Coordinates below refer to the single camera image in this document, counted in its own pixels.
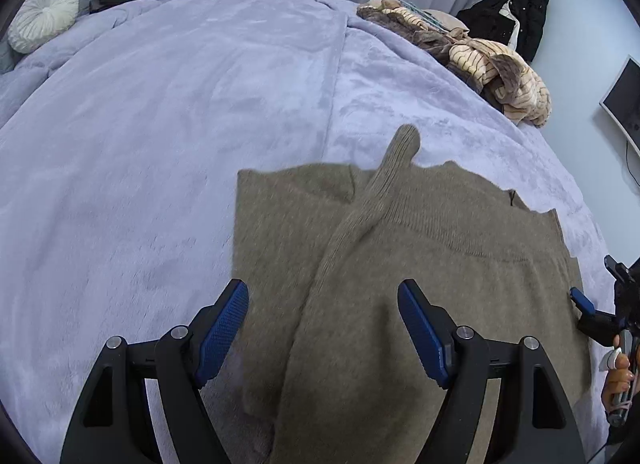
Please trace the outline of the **person's right hand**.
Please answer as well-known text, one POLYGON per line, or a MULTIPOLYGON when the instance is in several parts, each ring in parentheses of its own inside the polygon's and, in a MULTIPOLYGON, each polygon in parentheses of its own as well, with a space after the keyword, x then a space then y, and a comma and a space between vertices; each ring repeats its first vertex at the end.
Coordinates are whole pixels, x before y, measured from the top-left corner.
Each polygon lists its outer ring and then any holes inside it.
POLYGON ((620 346, 620 336, 616 335, 613 347, 603 356, 599 364, 599 370, 606 372, 601 394, 601 401, 606 412, 611 412, 614 409, 614 398, 623 392, 632 390, 634 395, 638 394, 638 386, 634 384, 638 374, 630 371, 629 357, 621 352, 618 346, 620 346))

